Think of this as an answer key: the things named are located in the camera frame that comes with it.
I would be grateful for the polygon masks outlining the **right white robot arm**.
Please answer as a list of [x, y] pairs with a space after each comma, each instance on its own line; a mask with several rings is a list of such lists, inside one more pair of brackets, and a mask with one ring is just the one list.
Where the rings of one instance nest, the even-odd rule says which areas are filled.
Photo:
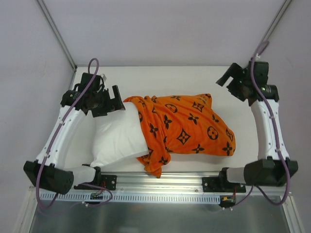
[[253, 113], [257, 137], [258, 159], [244, 167], [224, 167], [218, 187], [228, 192], [235, 183], [248, 186], [280, 187], [298, 171], [298, 162], [291, 160], [286, 150], [279, 122], [279, 95], [275, 85], [268, 82], [269, 64], [252, 62], [243, 68], [232, 63], [216, 82], [223, 86], [228, 78], [229, 92], [241, 101], [248, 101]]

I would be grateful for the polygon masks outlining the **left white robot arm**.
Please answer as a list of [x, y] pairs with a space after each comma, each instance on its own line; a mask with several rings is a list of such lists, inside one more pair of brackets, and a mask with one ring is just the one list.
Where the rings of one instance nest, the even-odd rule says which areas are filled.
[[112, 90], [114, 98], [105, 89], [102, 76], [83, 73], [80, 83], [62, 96], [59, 116], [46, 145], [33, 162], [26, 161], [23, 167], [32, 185], [62, 195], [72, 188], [82, 188], [84, 183], [90, 189], [102, 186], [98, 166], [64, 166], [72, 139], [88, 112], [96, 118], [125, 109], [118, 86], [114, 85]]

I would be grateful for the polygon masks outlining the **orange patterned pillowcase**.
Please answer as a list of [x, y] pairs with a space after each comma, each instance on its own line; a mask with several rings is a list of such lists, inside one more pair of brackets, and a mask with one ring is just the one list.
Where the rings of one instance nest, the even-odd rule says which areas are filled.
[[138, 161], [157, 178], [172, 154], [232, 156], [236, 150], [235, 135], [213, 111], [211, 94], [132, 96], [124, 102], [136, 106], [149, 150]]

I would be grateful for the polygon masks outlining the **white pillow insert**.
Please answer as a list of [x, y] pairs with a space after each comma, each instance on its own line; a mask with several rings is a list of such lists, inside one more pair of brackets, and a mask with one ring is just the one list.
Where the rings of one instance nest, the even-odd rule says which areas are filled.
[[125, 110], [117, 110], [95, 118], [93, 162], [91, 167], [102, 167], [149, 154], [137, 107], [124, 103]]

